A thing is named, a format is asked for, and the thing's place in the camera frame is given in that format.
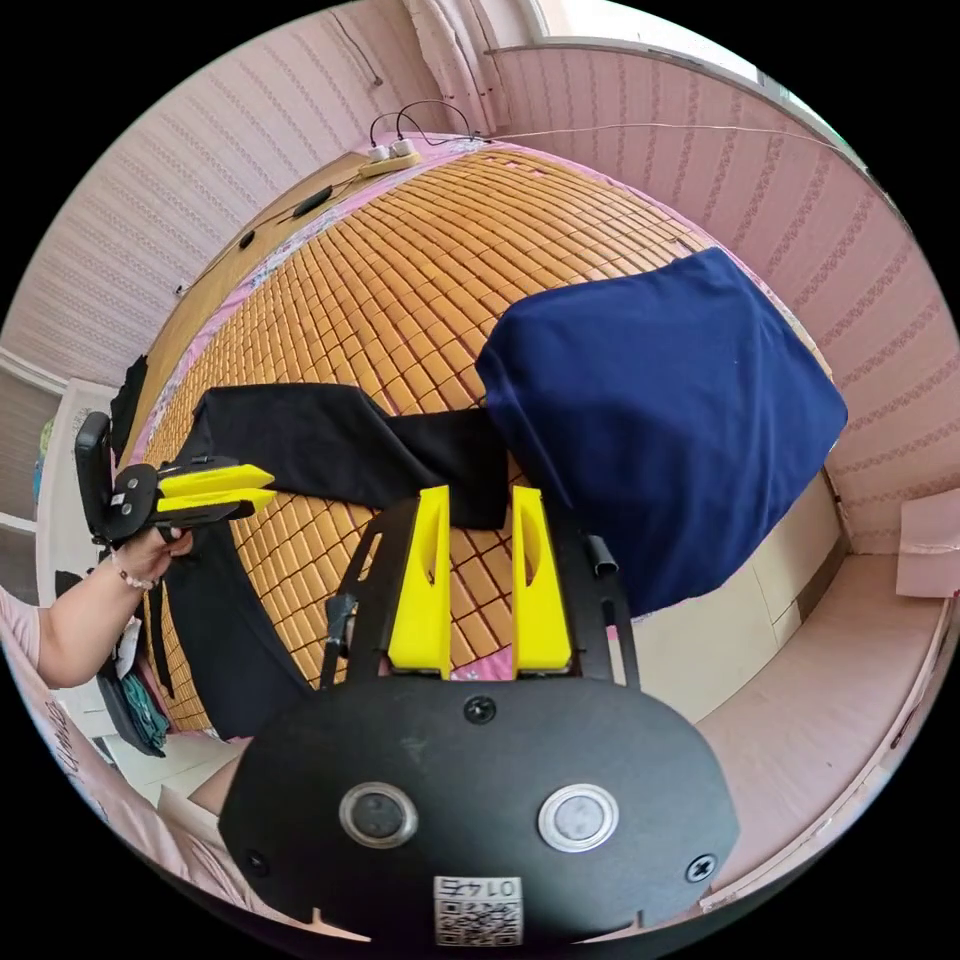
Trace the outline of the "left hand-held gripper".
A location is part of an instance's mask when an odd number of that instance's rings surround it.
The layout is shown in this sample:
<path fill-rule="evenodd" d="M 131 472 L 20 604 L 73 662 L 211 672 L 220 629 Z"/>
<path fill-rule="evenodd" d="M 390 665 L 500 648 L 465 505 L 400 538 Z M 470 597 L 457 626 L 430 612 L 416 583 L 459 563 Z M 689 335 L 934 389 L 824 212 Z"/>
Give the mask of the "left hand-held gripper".
<path fill-rule="evenodd" d="M 192 530 L 251 516 L 276 496 L 272 474 L 227 457 L 147 463 L 121 471 L 93 494 L 93 543 L 120 546 L 150 528 Z"/>

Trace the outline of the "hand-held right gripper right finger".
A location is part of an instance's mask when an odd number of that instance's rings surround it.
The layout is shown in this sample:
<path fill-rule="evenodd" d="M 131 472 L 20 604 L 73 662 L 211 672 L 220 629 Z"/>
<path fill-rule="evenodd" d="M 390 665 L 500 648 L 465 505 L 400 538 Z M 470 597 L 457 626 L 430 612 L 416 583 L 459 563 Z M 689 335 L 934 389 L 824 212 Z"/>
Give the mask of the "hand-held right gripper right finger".
<path fill-rule="evenodd" d="M 573 656 L 561 580 L 543 498 L 512 489 L 512 671 L 562 674 Z"/>

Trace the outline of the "person's left hand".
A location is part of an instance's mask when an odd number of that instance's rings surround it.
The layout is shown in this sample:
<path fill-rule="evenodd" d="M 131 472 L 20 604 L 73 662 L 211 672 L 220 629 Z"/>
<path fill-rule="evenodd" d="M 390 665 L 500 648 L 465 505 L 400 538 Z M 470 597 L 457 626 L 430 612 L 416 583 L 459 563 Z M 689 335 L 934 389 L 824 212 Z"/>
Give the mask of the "person's left hand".
<path fill-rule="evenodd" d="M 163 577 L 173 560 L 186 556 L 193 534 L 180 528 L 150 528 L 111 549 L 111 563 L 130 587 L 149 591 Z"/>

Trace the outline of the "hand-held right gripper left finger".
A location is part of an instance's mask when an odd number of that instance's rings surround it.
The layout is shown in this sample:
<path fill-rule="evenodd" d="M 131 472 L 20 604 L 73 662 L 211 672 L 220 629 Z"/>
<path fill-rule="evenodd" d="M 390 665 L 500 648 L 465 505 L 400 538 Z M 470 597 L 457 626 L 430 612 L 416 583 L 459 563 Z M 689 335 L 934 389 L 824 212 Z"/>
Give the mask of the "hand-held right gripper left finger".
<path fill-rule="evenodd" d="M 396 672 L 450 677 L 450 533 L 449 488 L 421 490 L 387 646 Z"/>

